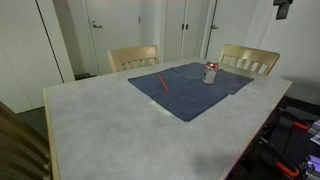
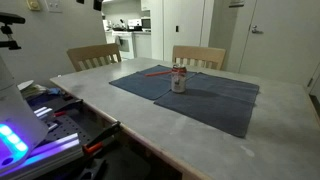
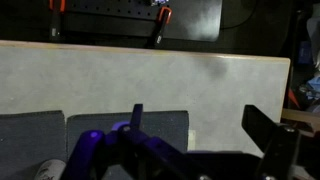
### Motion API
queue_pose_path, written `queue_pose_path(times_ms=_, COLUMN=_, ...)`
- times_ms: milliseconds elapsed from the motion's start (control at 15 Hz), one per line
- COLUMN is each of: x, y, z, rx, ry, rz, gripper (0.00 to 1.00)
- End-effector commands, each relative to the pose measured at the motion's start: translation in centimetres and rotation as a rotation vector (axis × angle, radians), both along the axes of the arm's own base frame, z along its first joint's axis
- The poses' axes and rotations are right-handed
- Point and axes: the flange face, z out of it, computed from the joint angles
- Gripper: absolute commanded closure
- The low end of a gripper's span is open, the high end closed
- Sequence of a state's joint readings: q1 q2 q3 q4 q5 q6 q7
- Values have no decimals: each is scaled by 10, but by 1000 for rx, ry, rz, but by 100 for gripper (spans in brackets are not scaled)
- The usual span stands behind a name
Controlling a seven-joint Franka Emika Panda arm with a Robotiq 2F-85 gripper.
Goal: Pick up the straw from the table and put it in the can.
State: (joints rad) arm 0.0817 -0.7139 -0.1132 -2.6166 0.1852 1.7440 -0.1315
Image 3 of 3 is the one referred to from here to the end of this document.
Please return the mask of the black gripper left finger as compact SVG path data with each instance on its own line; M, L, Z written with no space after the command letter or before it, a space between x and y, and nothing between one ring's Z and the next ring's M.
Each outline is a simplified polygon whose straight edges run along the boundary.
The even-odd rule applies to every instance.
M101 180L110 166L119 165L134 180L186 180L185 156L158 137L140 130L143 105L136 104L128 123L105 134L83 132L61 180Z

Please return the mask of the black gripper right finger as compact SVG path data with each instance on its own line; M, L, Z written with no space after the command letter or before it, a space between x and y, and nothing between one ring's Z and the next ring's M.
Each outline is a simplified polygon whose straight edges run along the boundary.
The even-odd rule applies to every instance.
M254 105L246 105L242 128L263 152L255 176L258 180L293 180L301 134L288 125L273 122Z

